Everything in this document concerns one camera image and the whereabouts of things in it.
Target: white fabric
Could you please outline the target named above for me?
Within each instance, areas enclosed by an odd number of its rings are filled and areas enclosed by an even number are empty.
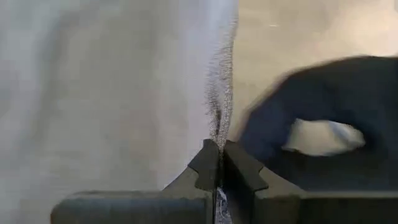
[[[0,0],[0,223],[81,190],[162,189],[210,137],[231,0]]]

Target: white cloth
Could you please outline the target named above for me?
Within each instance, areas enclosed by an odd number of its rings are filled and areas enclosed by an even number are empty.
[[[162,189],[203,139],[222,145],[237,7],[0,0],[0,223],[48,223],[81,190]]]

